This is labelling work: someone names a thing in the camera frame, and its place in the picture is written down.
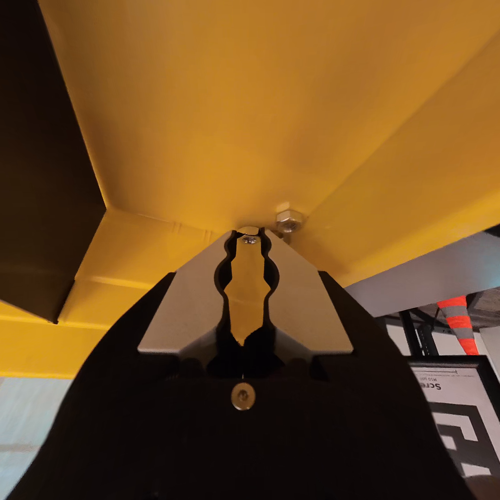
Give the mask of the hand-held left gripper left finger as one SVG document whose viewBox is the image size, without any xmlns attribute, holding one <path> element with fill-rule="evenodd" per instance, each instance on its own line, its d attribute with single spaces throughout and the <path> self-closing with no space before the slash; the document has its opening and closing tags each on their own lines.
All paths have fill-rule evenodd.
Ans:
<svg viewBox="0 0 500 500">
<path fill-rule="evenodd" d="M 216 286 L 216 269 L 228 256 L 226 232 L 181 266 L 149 323 L 138 352 L 197 359 L 207 365 L 216 356 L 216 328 L 224 301 Z"/>
</svg>

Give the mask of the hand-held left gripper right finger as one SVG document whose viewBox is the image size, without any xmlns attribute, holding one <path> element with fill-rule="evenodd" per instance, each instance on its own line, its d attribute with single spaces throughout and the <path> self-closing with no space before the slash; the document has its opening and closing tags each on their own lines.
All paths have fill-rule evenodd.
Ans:
<svg viewBox="0 0 500 500">
<path fill-rule="evenodd" d="M 264 280 L 270 287 L 264 320 L 283 362 L 345 355 L 353 345 L 318 270 L 269 229 L 261 229 Z"/>
</svg>

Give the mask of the yellow plastic bin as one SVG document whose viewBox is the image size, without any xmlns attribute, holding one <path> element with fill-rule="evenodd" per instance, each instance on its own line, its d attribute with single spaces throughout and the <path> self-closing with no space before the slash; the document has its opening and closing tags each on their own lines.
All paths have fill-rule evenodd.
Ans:
<svg viewBox="0 0 500 500">
<path fill-rule="evenodd" d="M 289 209 L 343 286 L 498 224 L 499 1 L 1 1 L 1 376 Z"/>
</svg>

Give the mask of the steel hex nut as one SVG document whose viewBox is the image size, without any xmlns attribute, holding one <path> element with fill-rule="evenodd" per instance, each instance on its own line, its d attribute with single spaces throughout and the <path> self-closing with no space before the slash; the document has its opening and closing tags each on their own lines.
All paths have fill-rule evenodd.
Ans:
<svg viewBox="0 0 500 500">
<path fill-rule="evenodd" d="M 292 234 L 303 227 L 304 215 L 293 209 L 290 202 L 283 202 L 277 206 L 275 224 L 280 233 Z"/>
</svg>

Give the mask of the orange striped traffic cone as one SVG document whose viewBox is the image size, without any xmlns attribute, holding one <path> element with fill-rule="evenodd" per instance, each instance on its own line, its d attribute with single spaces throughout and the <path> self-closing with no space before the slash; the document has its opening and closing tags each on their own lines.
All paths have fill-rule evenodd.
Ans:
<svg viewBox="0 0 500 500">
<path fill-rule="evenodd" d="M 471 317 L 467 310 L 466 296 L 439 301 L 437 302 L 437 306 L 445 316 L 448 327 L 453 331 L 465 354 L 479 355 L 473 334 Z"/>
</svg>

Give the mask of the black framed sign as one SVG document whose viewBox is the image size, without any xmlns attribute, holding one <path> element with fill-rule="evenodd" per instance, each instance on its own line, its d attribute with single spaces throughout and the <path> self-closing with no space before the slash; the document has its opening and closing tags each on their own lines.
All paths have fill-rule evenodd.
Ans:
<svg viewBox="0 0 500 500">
<path fill-rule="evenodd" d="M 499 478 L 499 382 L 478 356 L 408 358 L 443 445 L 463 478 Z"/>
</svg>

